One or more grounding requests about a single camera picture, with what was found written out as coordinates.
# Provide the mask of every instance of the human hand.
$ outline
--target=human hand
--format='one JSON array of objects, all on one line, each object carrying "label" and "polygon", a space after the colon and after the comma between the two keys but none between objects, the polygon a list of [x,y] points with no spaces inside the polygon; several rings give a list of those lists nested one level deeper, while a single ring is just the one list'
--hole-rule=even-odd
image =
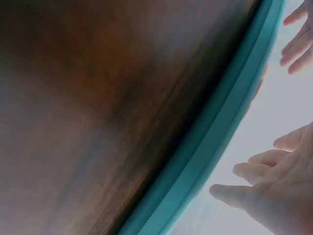
[{"label": "human hand", "polygon": [[213,185],[210,193],[276,235],[312,235],[313,123],[277,139],[274,146],[280,150],[234,167],[252,187]]},{"label": "human hand", "polygon": [[281,65],[285,66],[301,55],[290,67],[289,73],[300,71],[306,65],[313,62],[313,0],[304,2],[284,20],[285,25],[292,24],[297,20],[308,16],[306,22],[298,34],[287,44],[282,51]]}]

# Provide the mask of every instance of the teal plastic edge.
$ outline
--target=teal plastic edge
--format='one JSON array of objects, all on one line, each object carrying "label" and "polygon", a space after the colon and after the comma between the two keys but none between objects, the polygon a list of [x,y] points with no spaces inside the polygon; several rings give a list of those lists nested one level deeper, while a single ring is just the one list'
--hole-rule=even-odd
[{"label": "teal plastic edge", "polygon": [[120,235],[169,233],[200,191],[257,89],[284,2],[264,0],[223,82]]}]

